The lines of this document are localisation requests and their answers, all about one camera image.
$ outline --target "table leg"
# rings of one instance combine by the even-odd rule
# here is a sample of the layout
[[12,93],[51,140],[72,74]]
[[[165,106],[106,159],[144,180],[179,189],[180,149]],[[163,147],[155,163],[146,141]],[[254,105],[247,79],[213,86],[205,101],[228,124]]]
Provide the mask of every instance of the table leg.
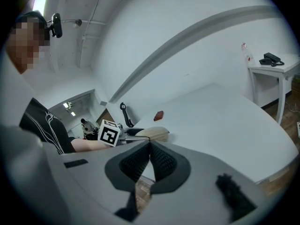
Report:
[[284,76],[279,78],[279,102],[277,109],[276,121],[281,124],[283,110],[285,108],[285,78]]
[[250,71],[250,77],[251,77],[251,83],[252,83],[252,89],[253,89],[253,102],[258,105],[258,91],[257,91],[257,82],[256,82],[256,76],[252,72],[251,69]]

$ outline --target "forearm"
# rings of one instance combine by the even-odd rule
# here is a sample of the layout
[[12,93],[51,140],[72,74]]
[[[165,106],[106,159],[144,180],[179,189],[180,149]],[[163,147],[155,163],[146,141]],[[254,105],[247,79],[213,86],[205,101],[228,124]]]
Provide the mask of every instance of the forearm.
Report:
[[78,138],[74,139],[71,143],[76,152],[87,152],[111,148],[109,145],[99,141],[89,141]]

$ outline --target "brown floor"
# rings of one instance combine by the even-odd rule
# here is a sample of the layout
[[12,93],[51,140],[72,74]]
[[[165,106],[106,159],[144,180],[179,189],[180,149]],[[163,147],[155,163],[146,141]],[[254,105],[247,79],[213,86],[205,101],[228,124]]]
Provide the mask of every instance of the brown floor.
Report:
[[[294,109],[294,104],[297,103],[297,106],[300,110],[300,100],[293,97],[288,96],[286,98],[286,102],[290,105],[291,109]],[[276,119],[278,105],[275,104],[265,111],[274,119]],[[300,121],[300,113],[291,112],[288,108],[288,105],[285,105],[284,115],[281,122],[281,127],[286,131],[286,133],[290,136],[290,138],[295,143],[295,146],[300,151],[300,139],[298,138],[298,132],[296,127],[296,122]],[[279,190],[288,186],[288,184],[292,181],[293,175],[297,171],[299,164],[299,157],[295,159],[288,167],[282,169],[277,174],[269,177],[268,179],[259,183],[259,186],[263,188],[267,195],[272,195]],[[143,180],[139,180],[135,187],[136,192],[136,202],[138,212],[142,212],[142,210],[147,206],[150,201],[150,187],[153,183],[145,182]]]

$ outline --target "gray wall trim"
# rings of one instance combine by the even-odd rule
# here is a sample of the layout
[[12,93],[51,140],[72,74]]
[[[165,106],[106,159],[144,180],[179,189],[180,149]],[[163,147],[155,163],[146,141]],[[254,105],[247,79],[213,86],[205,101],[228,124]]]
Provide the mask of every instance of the gray wall trim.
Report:
[[274,6],[249,6],[215,14],[191,25],[161,45],[139,67],[137,67],[119,87],[109,102],[116,103],[152,70],[176,53],[202,38],[238,24],[267,18],[283,18],[283,16]]

